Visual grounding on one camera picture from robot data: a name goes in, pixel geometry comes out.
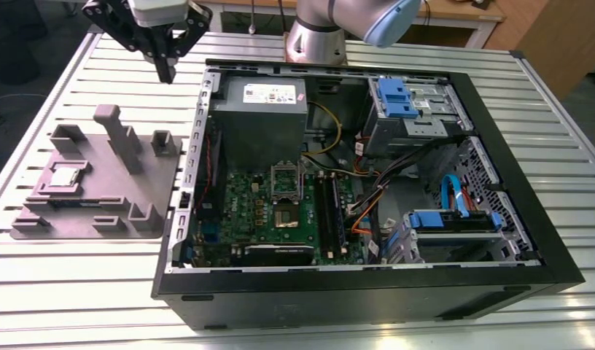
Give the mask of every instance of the green motherboard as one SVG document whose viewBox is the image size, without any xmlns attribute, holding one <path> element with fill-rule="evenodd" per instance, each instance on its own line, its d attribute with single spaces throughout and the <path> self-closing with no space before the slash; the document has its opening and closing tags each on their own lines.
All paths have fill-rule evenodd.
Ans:
<svg viewBox="0 0 595 350">
<path fill-rule="evenodd" d="M 320 249 L 320 234 L 315 191 L 315 174 L 277 172 L 273 190 L 299 190 L 299 201 L 273 200 L 271 173 L 231 172 L 227 179 L 224 216 L 217 226 L 215 244 L 204 245 L 207 264 L 228 267 L 227 247 L 232 244 L 303 244 L 315 248 L 313 264 L 361 264 L 364 247 L 359 239 L 348 241 L 345 254 L 329 257 Z M 336 178 L 340 205 L 353 202 L 352 182 L 341 175 Z"/>
</svg>

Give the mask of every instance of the motherboard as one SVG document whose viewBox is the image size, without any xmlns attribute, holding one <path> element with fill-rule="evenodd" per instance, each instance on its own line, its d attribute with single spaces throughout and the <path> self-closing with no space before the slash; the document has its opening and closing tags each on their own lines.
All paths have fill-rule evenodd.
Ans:
<svg viewBox="0 0 595 350">
<path fill-rule="evenodd" d="M 345 239 L 351 178 L 277 165 L 269 172 L 228 173 L 224 215 L 200 222 L 193 233 L 196 265 L 352 265 L 364 261 L 360 239 Z"/>
</svg>

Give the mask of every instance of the power supply label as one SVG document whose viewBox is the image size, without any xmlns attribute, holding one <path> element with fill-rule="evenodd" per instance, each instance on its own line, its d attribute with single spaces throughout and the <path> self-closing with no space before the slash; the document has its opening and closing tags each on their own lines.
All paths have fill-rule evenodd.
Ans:
<svg viewBox="0 0 595 350">
<path fill-rule="evenodd" d="M 248 84 L 243 90 L 243 103 L 296 104 L 296 86 Z"/>
</svg>

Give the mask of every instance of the wooden table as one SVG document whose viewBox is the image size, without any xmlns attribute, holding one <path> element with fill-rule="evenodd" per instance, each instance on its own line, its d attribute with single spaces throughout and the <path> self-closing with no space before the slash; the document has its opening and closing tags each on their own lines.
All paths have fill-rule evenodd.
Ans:
<svg viewBox="0 0 595 350">
<path fill-rule="evenodd" d="M 494 27 L 503 22 L 506 16 L 495 4 L 484 11 L 472 7 L 468 2 L 454 0 L 428 0 L 430 3 L 430 25 L 454 28 L 472 29 L 472 35 L 466 43 L 467 48 L 480 49 L 490 38 Z M 251 12 L 251 0 L 204 0 L 213 13 L 212 31 L 221 31 L 221 12 Z M 296 15 L 297 0 L 283 0 L 285 14 Z M 279 15 L 277 0 L 255 0 L 255 12 Z M 427 8 L 422 4 L 422 9 L 412 24 L 422 25 L 427 17 Z"/>
</svg>

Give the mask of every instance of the slotted aluminum workbench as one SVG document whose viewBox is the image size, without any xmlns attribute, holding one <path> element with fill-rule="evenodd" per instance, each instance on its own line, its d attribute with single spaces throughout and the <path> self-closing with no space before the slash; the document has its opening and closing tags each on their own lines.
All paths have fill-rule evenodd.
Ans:
<svg viewBox="0 0 595 350">
<path fill-rule="evenodd" d="M 207 34 L 173 85 L 106 36 L 88 34 L 0 176 L 0 345 L 127 343 L 173 349 L 595 348 L 595 150 L 527 63 L 508 52 L 351 42 L 352 65 L 468 73 L 587 282 L 475 321 L 193 332 L 151 299 L 160 240 L 14 241 L 58 123 L 104 133 L 96 104 L 118 104 L 137 135 L 188 136 L 207 58 L 281 60 L 275 36 Z"/>
</svg>

